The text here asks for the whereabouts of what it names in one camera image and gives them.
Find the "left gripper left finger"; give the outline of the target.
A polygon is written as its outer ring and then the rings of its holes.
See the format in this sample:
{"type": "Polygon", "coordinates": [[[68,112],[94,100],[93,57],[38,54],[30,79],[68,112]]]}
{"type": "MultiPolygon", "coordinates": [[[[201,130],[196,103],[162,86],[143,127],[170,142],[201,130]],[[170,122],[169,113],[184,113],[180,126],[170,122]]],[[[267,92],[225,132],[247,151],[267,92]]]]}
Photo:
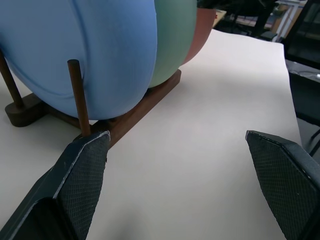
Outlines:
{"type": "Polygon", "coordinates": [[[70,143],[0,230],[0,240],[86,240],[110,140],[102,131],[70,143]]]}

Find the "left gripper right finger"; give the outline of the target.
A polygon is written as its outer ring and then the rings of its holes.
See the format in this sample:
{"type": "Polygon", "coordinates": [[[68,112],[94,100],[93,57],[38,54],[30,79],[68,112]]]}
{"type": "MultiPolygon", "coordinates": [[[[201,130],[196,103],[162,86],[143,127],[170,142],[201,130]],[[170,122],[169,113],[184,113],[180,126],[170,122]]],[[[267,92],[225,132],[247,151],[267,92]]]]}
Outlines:
{"type": "Polygon", "coordinates": [[[320,240],[320,162],[280,136],[245,135],[262,194],[286,240],[320,240]]]}

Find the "blue plate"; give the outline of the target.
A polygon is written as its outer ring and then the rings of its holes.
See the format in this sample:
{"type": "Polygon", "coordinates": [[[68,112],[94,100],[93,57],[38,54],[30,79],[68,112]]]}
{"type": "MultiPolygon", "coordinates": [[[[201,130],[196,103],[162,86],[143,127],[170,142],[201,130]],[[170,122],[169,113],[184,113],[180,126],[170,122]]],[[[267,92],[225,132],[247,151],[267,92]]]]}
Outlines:
{"type": "Polygon", "coordinates": [[[67,62],[79,61],[88,117],[134,108],[157,56],[154,0],[0,0],[0,48],[12,72],[37,97],[73,117],[67,62]]]}

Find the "green plate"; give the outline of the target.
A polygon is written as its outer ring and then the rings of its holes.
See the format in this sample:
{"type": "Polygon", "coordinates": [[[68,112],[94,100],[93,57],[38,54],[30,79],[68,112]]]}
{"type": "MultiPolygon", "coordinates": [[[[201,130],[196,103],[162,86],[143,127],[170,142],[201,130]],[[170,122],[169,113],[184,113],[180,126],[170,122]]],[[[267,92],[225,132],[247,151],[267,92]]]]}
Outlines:
{"type": "Polygon", "coordinates": [[[150,88],[169,79],[185,61],[197,20],[197,0],[154,0],[157,55],[150,88]]]}

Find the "pink red plate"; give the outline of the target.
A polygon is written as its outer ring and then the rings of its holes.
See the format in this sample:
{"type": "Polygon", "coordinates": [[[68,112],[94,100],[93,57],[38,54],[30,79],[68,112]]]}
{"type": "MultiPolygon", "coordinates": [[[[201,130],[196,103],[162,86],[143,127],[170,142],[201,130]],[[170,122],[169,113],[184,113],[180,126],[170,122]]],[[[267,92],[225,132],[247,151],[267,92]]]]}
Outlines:
{"type": "Polygon", "coordinates": [[[192,60],[205,45],[216,19],[216,9],[197,8],[193,40],[182,65],[192,60]]]}

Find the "brown wooden dish rack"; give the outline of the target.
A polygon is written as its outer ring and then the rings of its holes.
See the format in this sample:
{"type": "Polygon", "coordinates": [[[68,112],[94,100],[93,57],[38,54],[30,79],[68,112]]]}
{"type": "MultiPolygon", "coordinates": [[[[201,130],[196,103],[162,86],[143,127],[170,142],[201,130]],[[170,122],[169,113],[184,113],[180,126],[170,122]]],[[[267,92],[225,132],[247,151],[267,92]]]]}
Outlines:
{"type": "Polygon", "coordinates": [[[80,63],[77,59],[67,62],[73,96],[77,109],[77,117],[67,115],[48,105],[34,93],[25,97],[17,88],[16,82],[7,64],[5,56],[0,49],[0,73],[13,99],[5,107],[10,123],[15,127],[26,127],[46,115],[60,119],[81,130],[78,138],[89,136],[92,133],[109,131],[109,148],[112,148],[129,130],[131,130],[152,108],[154,108],[181,80],[181,70],[177,70],[164,83],[147,90],[142,100],[129,112],[111,119],[99,120],[94,124],[89,123],[83,81],[81,78],[80,63]]]}

